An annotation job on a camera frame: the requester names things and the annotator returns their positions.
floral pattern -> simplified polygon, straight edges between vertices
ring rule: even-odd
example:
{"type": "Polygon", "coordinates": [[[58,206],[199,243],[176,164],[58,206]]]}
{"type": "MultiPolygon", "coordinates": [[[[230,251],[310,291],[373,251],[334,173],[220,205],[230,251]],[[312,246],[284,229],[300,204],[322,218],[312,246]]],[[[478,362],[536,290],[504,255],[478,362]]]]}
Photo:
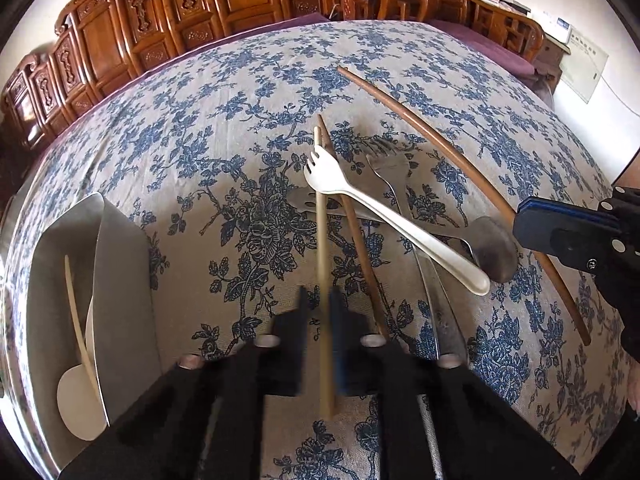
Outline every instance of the floral pattern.
{"type": "MultiPolygon", "coordinates": [[[[344,22],[247,38],[187,55],[106,99],[58,139],[24,205],[7,267],[2,380],[28,459],[55,478],[33,409],[24,313],[40,234],[99,191],[149,240],[150,286],[162,366],[185,352],[232,353],[290,308],[299,285],[312,307],[316,224],[287,192],[302,174],[322,112],[340,163],[357,186],[393,204],[364,150],[408,159],[416,218],[466,226],[497,217],[462,171],[335,70],[345,65],[439,129],[510,201],[530,195],[595,206],[610,194],[577,137],[504,70],[420,23],[344,22]]],[[[433,356],[431,317],[411,245],[386,224],[362,221],[381,283],[390,334],[433,356]]],[[[332,277],[350,308],[370,314],[366,283],[346,223],[330,216],[332,277]]],[[[619,420],[628,361],[620,319],[590,276],[562,274],[593,338],[584,348],[530,251],[511,282],[469,296],[442,276],[468,339],[471,365],[578,470],[619,420]]],[[[315,317],[310,345],[322,334],[315,317]]],[[[340,423],[303,410],[282,448],[262,461],[265,478],[379,478],[375,401],[350,399],[340,423]]],[[[265,439],[270,439],[267,431],[265,439]]]]}

metal fork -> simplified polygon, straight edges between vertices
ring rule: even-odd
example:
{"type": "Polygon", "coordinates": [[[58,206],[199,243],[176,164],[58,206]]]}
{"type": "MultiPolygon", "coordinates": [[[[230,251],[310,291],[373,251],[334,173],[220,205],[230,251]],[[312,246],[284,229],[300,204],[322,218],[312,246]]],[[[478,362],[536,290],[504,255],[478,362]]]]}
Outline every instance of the metal fork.
{"type": "MultiPolygon", "coordinates": [[[[400,214],[408,220],[413,220],[414,216],[411,213],[406,195],[409,162],[404,154],[396,153],[394,155],[381,156],[377,153],[367,153],[366,157],[373,172],[389,186],[391,193],[396,198],[400,214]]],[[[423,253],[418,256],[416,247],[414,247],[414,256],[422,276],[429,308],[431,309],[437,357],[440,358],[440,355],[445,354],[455,354],[466,365],[468,364],[468,352],[465,338],[460,331],[458,320],[442,286],[435,263],[423,253]]]]}

paper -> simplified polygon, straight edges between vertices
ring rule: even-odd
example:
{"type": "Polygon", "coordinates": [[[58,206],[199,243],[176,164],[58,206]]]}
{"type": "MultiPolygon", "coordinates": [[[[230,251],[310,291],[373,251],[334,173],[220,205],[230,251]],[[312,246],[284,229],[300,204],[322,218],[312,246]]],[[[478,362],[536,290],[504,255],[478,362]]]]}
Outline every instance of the paper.
{"type": "Polygon", "coordinates": [[[563,56],[560,62],[561,80],[588,103],[600,81],[609,54],[575,28],[571,32],[568,46],[571,54],[563,56]]]}

chopstick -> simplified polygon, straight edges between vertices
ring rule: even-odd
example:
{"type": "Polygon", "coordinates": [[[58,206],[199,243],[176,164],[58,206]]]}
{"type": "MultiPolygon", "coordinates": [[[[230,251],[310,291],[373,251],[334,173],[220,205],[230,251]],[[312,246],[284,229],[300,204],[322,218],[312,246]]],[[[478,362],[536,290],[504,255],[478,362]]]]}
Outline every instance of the chopstick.
{"type": "MultiPolygon", "coordinates": [[[[324,148],[337,160],[338,157],[335,154],[334,146],[331,142],[331,137],[329,136],[329,131],[326,129],[326,124],[324,124],[324,119],[320,114],[318,114],[318,123],[322,130],[324,148]]],[[[378,331],[386,339],[389,339],[389,331],[386,328],[385,322],[385,308],[382,304],[382,296],[380,295],[380,290],[378,288],[378,280],[376,279],[376,275],[373,273],[373,267],[371,267],[371,260],[369,259],[369,253],[367,252],[367,246],[364,243],[364,236],[362,236],[362,231],[360,230],[360,222],[358,222],[356,211],[353,208],[353,202],[351,201],[351,197],[346,195],[340,195],[340,202],[347,214],[349,230],[351,231],[353,243],[356,246],[356,253],[358,254],[358,260],[360,261],[360,267],[362,268],[362,275],[367,283],[367,292],[371,299],[373,317],[376,321],[378,331]]]]}
{"type": "MultiPolygon", "coordinates": [[[[437,130],[429,126],[420,117],[414,114],[411,110],[400,104],[397,100],[393,99],[390,95],[386,94],[376,86],[372,85],[368,81],[356,76],[354,73],[349,72],[344,67],[339,66],[338,72],[345,76],[348,80],[356,83],[360,88],[366,90],[371,96],[382,102],[390,110],[394,111],[400,117],[402,117],[407,123],[409,123],[415,130],[423,134],[423,136],[429,139],[436,148],[440,149],[444,155],[451,160],[457,167],[462,170],[466,176],[471,179],[482,193],[494,204],[503,218],[507,221],[508,225],[513,226],[515,218],[515,211],[511,205],[505,200],[505,198],[495,189],[494,185],[476,168],[471,161],[462,155],[458,150],[454,149],[451,143],[446,140],[437,130]]],[[[562,277],[558,273],[552,261],[546,254],[538,253],[534,251],[536,258],[540,265],[546,272],[546,275],[551,280],[551,283],[556,288],[556,291],[560,295],[564,306],[566,307],[571,319],[574,321],[574,325],[582,343],[585,346],[591,344],[591,335],[589,330],[582,319],[580,311],[575,304],[569,289],[562,280],[562,277]]]]}
{"type": "MultiPolygon", "coordinates": [[[[322,133],[314,127],[314,144],[322,146],[322,133]]],[[[329,236],[326,216],[326,196],[316,191],[316,241],[318,252],[318,282],[320,288],[320,415],[329,420],[335,413],[332,332],[329,312],[329,236]]]]}

cable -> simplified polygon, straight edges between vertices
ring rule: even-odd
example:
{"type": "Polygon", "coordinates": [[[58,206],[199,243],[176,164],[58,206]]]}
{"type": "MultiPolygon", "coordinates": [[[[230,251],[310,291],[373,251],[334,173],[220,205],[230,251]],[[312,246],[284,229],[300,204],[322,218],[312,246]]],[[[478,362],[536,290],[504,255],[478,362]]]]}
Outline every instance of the cable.
{"type": "MultiPolygon", "coordinates": [[[[597,72],[600,72],[600,69],[598,69],[598,66],[596,65],[596,62],[591,59],[591,56],[587,56],[587,59],[589,59],[589,61],[591,61],[591,64],[595,67],[597,72]]],[[[601,81],[607,85],[609,87],[609,90],[611,90],[611,93],[616,97],[616,99],[618,101],[620,101],[620,103],[627,109],[629,110],[633,115],[635,115],[637,118],[640,119],[640,114],[638,112],[636,112],[635,110],[633,110],[633,108],[631,106],[629,106],[628,104],[626,104],[618,94],[616,94],[615,90],[613,88],[611,88],[611,85],[609,84],[609,82],[607,82],[606,79],[604,79],[604,76],[602,75],[602,72],[600,72],[600,79],[601,81]]]]}
{"type": "Polygon", "coordinates": [[[636,112],[635,110],[633,110],[633,109],[632,109],[628,104],[626,104],[626,103],[625,103],[625,102],[620,98],[620,96],[619,96],[618,94],[616,94],[616,92],[614,91],[614,89],[613,89],[613,88],[611,88],[611,85],[607,82],[607,80],[606,80],[606,79],[604,79],[604,78],[603,78],[603,76],[600,76],[600,80],[601,80],[605,85],[607,85],[607,86],[609,87],[609,90],[611,90],[611,93],[612,93],[613,95],[615,95],[616,99],[617,99],[618,101],[620,101],[620,102],[622,103],[622,105],[623,105],[627,110],[629,110],[633,115],[635,115],[636,117],[638,117],[638,118],[640,119],[640,114],[639,114],[638,112],[636,112]]]}

